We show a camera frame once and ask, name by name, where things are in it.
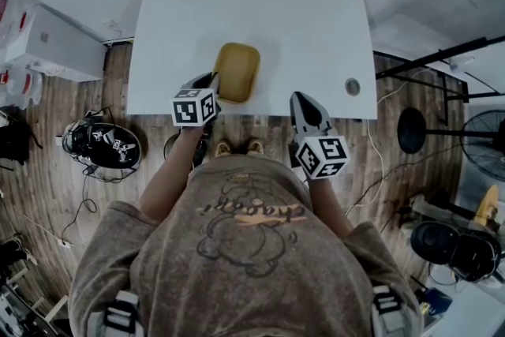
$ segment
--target yellow container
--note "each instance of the yellow container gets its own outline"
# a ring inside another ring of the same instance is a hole
[[[243,43],[225,43],[215,61],[219,73],[219,99],[228,103],[245,103],[254,91],[260,70],[260,53]]]

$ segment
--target yellow object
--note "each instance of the yellow object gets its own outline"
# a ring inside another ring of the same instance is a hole
[[[494,219],[496,209],[498,208],[498,186],[493,184],[489,187],[488,192],[482,198],[479,209],[473,217],[473,220],[483,227],[488,224],[488,219]]]
[[[215,61],[219,73],[219,99],[228,103],[245,103],[254,91],[260,70],[260,53],[243,43],[225,43]]]

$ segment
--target wooden floor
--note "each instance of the wooden floor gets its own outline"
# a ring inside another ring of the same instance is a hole
[[[32,144],[30,160],[25,166],[7,161],[3,163],[15,167],[15,171],[0,170],[0,188],[6,196],[5,207],[0,207],[0,238],[5,239],[14,232],[7,210],[16,230],[23,235],[22,240],[39,260],[38,267],[28,263],[31,271],[20,282],[20,290],[30,302],[44,295],[47,302],[42,312],[47,311],[49,303],[69,293],[73,273],[107,203],[111,200],[135,203],[138,200],[146,183],[163,161],[166,139],[176,132],[170,116],[125,116],[131,52],[130,45],[117,46],[109,51],[103,81],[77,84],[59,78],[45,78],[42,103],[26,112],[26,119],[44,148],[39,150]],[[395,62],[376,58],[377,71],[391,66],[396,66]],[[417,79],[431,82],[440,80],[430,72],[422,72]],[[460,88],[460,84],[451,78],[447,79],[447,84],[454,90]],[[401,85],[402,82],[393,79],[378,81],[378,97]],[[96,202],[98,212],[91,214],[81,210],[77,223],[65,233],[65,238],[74,244],[68,249],[60,246],[55,237],[40,227],[59,237],[63,228],[72,221],[82,199],[84,175],[81,171],[84,167],[72,161],[56,146],[54,137],[62,134],[70,122],[83,117],[87,110],[100,110],[108,106],[117,123],[141,133],[142,138],[148,140],[148,150],[145,151],[140,169],[121,184],[90,180],[88,196]],[[396,123],[405,107],[416,107],[422,111],[428,127],[441,127],[441,91],[408,84],[397,94],[385,99],[379,105],[379,119],[370,122],[369,127],[372,139],[383,156],[386,172],[401,163],[414,163],[458,142],[457,138],[428,137],[420,153],[404,154],[396,140]],[[462,104],[451,102],[449,107],[450,128],[461,128]],[[346,173],[334,180],[339,200],[344,208],[348,208],[372,183],[380,179],[380,159],[368,140],[366,122],[335,120],[335,127],[346,137],[352,153],[352,162]],[[292,139],[293,131],[288,118],[222,116],[216,122],[214,134],[213,143],[220,137],[226,137],[234,143],[251,136],[263,138],[266,141],[266,153],[289,164],[287,143]],[[386,178],[373,204],[351,211],[351,221],[360,223],[371,220],[382,229],[392,213],[414,193],[424,190],[430,194],[445,188],[454,197],[461,162],[461,149],[452,148],[420,164],[393,171]],[[369,190],[363,203],[372,199],[378,186]],[[412,253],[409,240],[398,229],[397,215],[388,223],[382,237],[406,275],[425,279],[425,262]]]

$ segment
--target white box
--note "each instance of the white box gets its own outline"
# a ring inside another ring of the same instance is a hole
[[[28,13],[26,27],[6,48],[6,62],[71,81],[103,78],[107,48],[42,6]]]
[[[213,88],[185,88],[170,101],[174,126],[202,126],[215,117]]]
[[[306,137],[296,156],[312,180],[333,177],[350,161],[344,137]]]

